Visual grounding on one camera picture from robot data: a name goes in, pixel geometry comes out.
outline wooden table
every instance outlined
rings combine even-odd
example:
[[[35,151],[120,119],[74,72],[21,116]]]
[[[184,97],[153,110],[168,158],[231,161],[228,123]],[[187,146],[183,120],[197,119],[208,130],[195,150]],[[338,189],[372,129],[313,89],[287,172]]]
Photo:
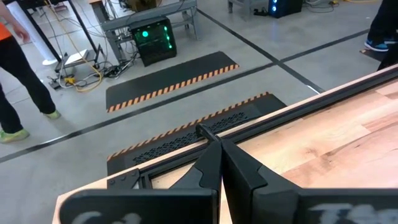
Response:
[[[378,74],[380,72],[288,106],[225,131],[220,136]],[[135,168],[141,169],[199,144],[205,142],[181,148],[60,195],[55,207],[53,224],[59,224],[58,210],[72,193],[83,189],[105,189],[106,180],[109,178]],[[398,187],[398,80],[297,119],[238,146],[301,187]],[[170,187],[190,166],[152,179],[153,188]],[[224,192],[221,196],[220,223],[231,223]]]

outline wire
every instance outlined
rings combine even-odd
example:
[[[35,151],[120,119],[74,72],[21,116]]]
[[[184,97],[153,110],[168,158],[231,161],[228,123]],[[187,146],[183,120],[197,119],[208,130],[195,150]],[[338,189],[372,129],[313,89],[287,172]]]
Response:
[[[307,8],[308,11],[310,12],[314,12],[314,13],[329,13],[329,12],[333,12],[335,10],[335,7],[338,7],[340,4],[332,4],[330,2],[328,2],[327,6],[320,6],[321,4],[308,4],[306,1],[304,2],[303,7]]]
[[[78,4],[78,6],[79,6],[80,9],[83,11],[83,14],[84,14],[84,16],[86,17],[86,19],[88,20],[89,24],[90,24],[92,27],[94,27],[94,25],[91,24],[90,20],[88,19],[88,16],[85,14],[85,12],[84,12],[82,6],[81,6],[80,4]],[[63,17],[63,19],[65,19],[65,20],[71,22],[71,23],[74,24],[75,26],[81,27],[81,25],[80,25],[77,21],[75,21],[75,20],[73,20],[73,19],[66,18],[66,17]],[[93,34],[94,34],[95,36],[97,36],[97,37],[102,37],[102,38],[104,38],[105,44],[107,45],[107,41],[106,41],[107,37],[104,35],[104,33],[103,33],[102,35],[101,35],[101,34],[96,34],[96,33],[93,33]],[[131,57],[132,60],[130,61],[131,63],[129,64],[129,66],[123,67],[123,70],[122,70],[121,72],[115,74],[115,75],[107,75],[106,77],[108,77],[108,78],[118,78],[122,73],[124,73],[124,71],[126,71],[127,69],[129,69],[130,67],[132,67],[132,66],[134,65],[135,60],[138,58],[138,57],[137,57],[138,52],[137,52],[136,46],[133,44],[133,42],[130,42],[130,44],[131,44],[132,49],[133,49],[132,52],[128,52],[128,51],[127,51],[127,43],[126,43],[126,47],[125,47],[125,51],[126,51],[127,53],[133,54],[133,56]],[[100,70],[100,72],[103,74],[103,76],[104,76],[105,74],[109,73],[110,70],[112,70],[112,69],[114,69],[114,68],[116,68],[116,67],[120,67],[119,65],[118,65],[118,66],[114,66],[111,62],[107,61],[107,58],[108,58],[108,48],[107,48],[107,46],[106,46],[106,58],[105,58],[105,61],[99,63],[98,65],[101,65],[102,63],[105,63],[105,64],[108,63],[108,64],[111,65],[111,67],[106,68],[106,66],[104,66],[104,67]],[[75,85],[77,85],[77,86],[79,86],[79,87],[83,87],[83,86],[91,85],[91,84],[97,82],[97,81],[93,81],[93,82],[88,83],[88,82],[86,81],[86,79],[87,79],[87,78],[85,78],[85,79],[83,79],[83,80],[77,80],[77,81],[75,82]],[[70,84],[70,83],[67,83],[67,84],[66,84],[65,86],[63,86],[63,87],[64,87],[64,88],[70,88],[70,87],[73,87],[73,85]]]
[[[108,41],[106,40],[106,36],[103,32],[103,30],[101,29],[101,32],[90,22],[85,10],[83,9],[83,7],[79,4],[79,2],[76,2],[78,4],[78,6],[80,7],[81,11],[83,12],[83,15],[86,17],[88,23],[90,26],[92,26],[98,33],[102,34],[102,37],[104,38],[105,41],[105,62],[108,61]]]
[[[134,62],[138,58],[137,56],[138,56],[138,51],[135,52],[135,54],[131,57],[131,60],[128,61],[128,63],[125,64],[122,68],[120,68],[119,71],[116,74],[109,73],[107,75],[107,77],[108,78],[113,78],[113,79],[119,78],[126,70],[128,70],[129,68],[131,68],[134,65]]]
[[[68,21],[68,22],[70,22],[71,24],[73,24],[73,25],[75,25],[75,26],[81,28],[81,25],[79,24],[78,21],[76,21],[76,20],[74,20],[74,19],[71,19],[71,18],[67,18],[67,17],[65,17],[65,16],[63,16],[63,15],[61,15],[61,14],[59,14],[59,16],[61,16],[61,17],[63,18],[63,19],[61,19],[61,21]],[[92,31],[90,31],[90,30],[88,30],[88,32],[89,32],[91,35],[96,36],[96,37],[104,37],[102,34],[98,34],[98,33],[92,32]]]
[[[49,22],[50,28],[51,28],[51,30],[52,30],[52,32],[53,32],[53,35],[54,35],[54,38],[55,38],[55,42],[57,43],[58,50],[60,51],[61,56],[62,56],[62,57],[61,57],[62,64],[61,64],[61,69],[60,69],[60,73],[59,73],[59,75],[58,75],[58,78],[55,79],[55,80],[54,80],[53,78],[50,78],[50,77],[47,77],[47,78],[50,78],[53,82],[58,82],[58,84],[59,84],[60,87],[62,87],[62,88],[68,88],[67,86],[63,86],[63,85],[61,84],[62,72],[65,71],[65,76],[67,75],[67,72],[66,72],[65,67],[64,67],[64,66],[65,66],[65,57],[64,57],[64,54],[62,53],[62,49],[61,49],[60,43],[58,42],[57,36],[55,35],[55,30],[54,30],[53,26],[51,25],[51,22],[50,22],[49,18],[47,17],[47,13],[44,13],[44,17],[45,17],[46,20]]]
[[[55,11],[55,9],[54,9],[53,6],[52,6],[51,1],[50,1],[50,0],[48,0],[48,1],[50,2],[50,7]],[[47,0],[45,0],[44,3],[47,5],[47,7],[49,7],[49,4],[47,3]],[[91,69],[93,69],[93,70],[99,75],[99,80],[98,80],[97,84],[95,84],[93,87],[90,87],[90,88],[87,88],[87,89],[82,89],[82,88],[79,88],[79,87],[75,86],[76,91],[82,93],[82,92],[87,92],[87,91],[90,91],[90,90],[95,89],[95,88],[96,88],[97,86],[99,86],[99,85],[101,84],[101,82],[102,82],[103,76],[102,76],[101,72],[99,72],[95,67],[93,67],[93,66],[86,60],[86,58],[84,58],[84,57],[81,55],[80,51],[77,49],[77,47],[76,47],[75,43],[73,42],[72,38],[69,36],[68,32],[66,31],[66,28],[64,28],[64,26],[63,26],[62,23],[60,22],[59,17],[57,16],[56,13],[54,13],[54,11],[52,11],[52,12],[53,12],[53,14],[55,15],[55,17],[57,18],[58,23],[60,24],[61,28],[66,32],[66,35],[68,36],[70,42],[72,43],[72,46],[75,48],[75,50],[77,51],[77,53],[81,56],[81,59],[82,59],[87,65],[89,65],[89,66],[91,67]]]

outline person's leg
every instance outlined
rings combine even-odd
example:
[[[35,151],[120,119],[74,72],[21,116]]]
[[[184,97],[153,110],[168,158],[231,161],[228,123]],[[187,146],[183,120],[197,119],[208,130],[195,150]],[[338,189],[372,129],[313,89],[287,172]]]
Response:
[[[398,2],[382,0],[379,11],[372,21],[365,46],[378,52],[388,51],[386,41],[394,41],[396,37],[396,18]]]
[[[391,65],[395,65],[398,63],[398,43],[389,47],[389,51],[384,57],[383,61],[381,61],[380,66],[377,70],[382,70],[383,68],[390,67]]]
[[[27,89],[33,102],[43,114],[56,112],[50,92],[31,69],[25,54],[13,37],[0,41],[0,54],[3,54],[0,67],[15,76]]]
[[[0,143],[19,141],[29,136],[24,130],[17,112],[8,102],[0,84]]]

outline metal table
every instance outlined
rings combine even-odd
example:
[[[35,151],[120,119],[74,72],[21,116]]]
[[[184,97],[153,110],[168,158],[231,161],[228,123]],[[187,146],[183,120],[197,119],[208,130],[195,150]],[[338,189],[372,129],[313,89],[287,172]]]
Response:
[[[148,9],[141,12],[136,12],[133,15],[123,16],[117,19],[110,19],[106,12],[105,6],[101,0],[91,0],[89,2],[94,10],[94,14],[109,41],[109,45],[115,54],[119,63],[127,61],[127,58],[120,47],[123,42],[130,41],[131,39],[123,39],[118,37],[115,30],[125,28],[133,22],[139,22],[147,19],[156,18],[159,16],[169,16],[178,12],[182,13],[183,21],[172,24],[172,27],[185,26],[189,24],[193,26],[197,40],[201,39],[201,30],[197,15],[197,0],[180,0],[173,4],[160,6],[153,9]]]
[[[73,13],[76,15],[76,18],[81,26],[81,28],[83,29],[83,32],[85,33],[88,41],[90,42],[90,45],[92,47],[92,50],[88,51],[88,54],[86,56],[86,60],[89,62],[94,62],[95,66],[98,63],[98,56],[99,53],[101,52],[103,53],[103,50],[101,48],[100,45],[96,46],[93,42],[93,39],[91,38],[90,34],[87,31],[86,26],[84,25],[81,17],[79,16],[79,14],[77,13],[76,7],[73,4],[72,0],[63,0],[63,1],[59,1],[59,0],[53,0],[51,1],[53,4],[58,4],[60,2],[69,2],[70,7],[72,8]],[[13,1],[4,1],[5,4],[11,3]],[[64,68],[68,68],[68,67],[74,67],[76,65],[82,64],[84,63],[84,61],[78,61],[78,62],[74,62],[71,63],[69,65],[66,66],[62,66],[62,59],[60,58],[59,54],[57,53],[57,51],[54,49],[54,47],[52,46],[52,44],[50,43],[50,41],[48,40],[48,38],[45,36],[45,34],[43,33],[42,29],[39,27],[39,25],[36,23],[36,21],[33,19],[32,15],[28,12],[28,9],[32,9],[32,8],[36,8],[36,7],[40,7],[40,6],[46,6],[46,4],[44,3],[43,0],[39,0],[39,1],[22,1],[22,0],[18,0],[19,5],[21,6],[21,9],[24,11],[25,15],[28,17],[28,19],[30,20],[30,22],[33,24],[33,26],[35,27],[36,31],[39,33],[40,37],[43,39],[44,43],[47,45],[47,47],[50,49],[51,53],[53,54],[53,56],[55,57],[55,59],[57,59],[58,64],[55,67],[55,72],[56,73],[60,73],[60,70],[62,67]],[[66,62],[68,60],[68,56],[64,56],[64,61]]]

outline orange and black striped edge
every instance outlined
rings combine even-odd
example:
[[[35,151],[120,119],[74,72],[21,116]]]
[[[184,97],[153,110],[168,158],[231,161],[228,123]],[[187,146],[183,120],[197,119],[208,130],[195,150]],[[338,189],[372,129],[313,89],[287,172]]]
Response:
[[[124,154],[124,153],[126,153],[126,152],[129,152],[129,151],[133,150],[133,149],[137,149],[138,147],[145,146],[146,144],[148,144],[148,143],[150,143],[150,142],[152,142],[152,141],[159,140],[159,139],[161,139],[161,138],[164,138],[165,136],[168,136],[168,135],[170,135],[170,134],[173,134],[173,133],[176,133],[176,132],[178,132],[178,131],[184,130],[185,128],[187,128],[187,127],[189,127],[189,126],[193,126],[193,125],[195,125],[195,124],[198,124],[198,123],[200,123],[200,122],[202,122],[202,121],[205,121],[205,120],[207,120],[207,119],[209,119],[209,118],[212,118],[212,117],[215,117],[215,116],[217,116],[217,115],[220,115],[220,114],[222,114],[222,113],[224,113],[224,112],[227,112],[227,111],[229,111],[229,110],[232,110],[232,109],[234,109],[234,108],[237,108],[237,107],[239,107],[239,106],[242,106],[242,105],[244,105],[244,104],[246,104],[246,103],[249,103],[249,102],[251,102],[251,101],[253,101],[253,100],[255,100],[255,99],[258,99],[258,98],[260,98],[260,97],[266,96],[266,95],[268,95],[268,94],[269,94],[268,92],[258,94],[257,96],[254,96],[254,97],[252,97],[252,98],[249,98],[249,99],[247,99],[247,100],[244,100],[244,101],[242,101],[242,102],[240,102],[240,103],[236,103],[236,104],[234,104],[234,105],[232,105],[232,106],[229,106],[229,107],[227,107],[227,108],[225,108],[225,109],[219,110],[219,111],[217,111],[217,112],[215,112],[215,113],[209,114],[209,115],[204,116],[204,117],[202,117],[202,118],[200,118],[200,119],[197,119],[197,120],[195,120],[195,121],[192,121],[192,122],[189,122],[189,123],[187,123],[187,124],[184,124],[184,125],[182,125],[182,126],[180,126],[180,127],[178,127],[178,128],[175,128],[175,129],[173,129],[173,130],[167,131],[166,133],[160,134],[160,135],[158,135],[158,136],[156,136],[156,137],[153,137],[152,139],[148,139],[148,140],[143,141],[143,142],[140,142],[140,143],[138,143],[138,144],[136,144],[136,145],[133,145],[133,146],[130,146],[130,147],[125,148],[125,149],[123,149],[123,150],[120,150],[119,152],[115,152],[114,154],[108,156],[107,161],[110,161],[112,158],[115,158],[115,157],[117,157],[117,156],[120,156],[120,155],[122,155],[122,154]]]
[[[220,69],[217,69],[215,71],[206,73],[204,75],[199,75],[198,77],[195,77],[195,78],[190,78],[190,79],[188,79],[186,81],[182,81],[181,83],[176,83],[174,85],[170,85],[170,86],[168,86],[166,88],[154,91],[152,93],[147,93],[145,95],[136,97],[135,99],[127,100],[127,101],[125,101],[123,103],[118,103],[117,105],[109,107],[106,111],[108,113],[111,113],[113,111],[117,111],[117,110],[123,109],[123,108],[125,108],[127,106],[135,105],[137,103],[149,100],[149,99],[154,98],[156,96],[160,96],[160,95],[166,94],[168,92],[171,92],[173,90],[178,90],[179,88],[183,88],[185,86],[189,86],[189,85],[194,84],[196,82],[200,82],[200,81],[205,80],[207,78],[211,78],[211,77],[215,77],[217,75],[221,75],[222,73],[226,73],[228,71],[232,71],[232,70],[237,69],[237,68],[239,68],[238,64],[229,65],[229,66],[226,66],[225,68],[220,68]]]

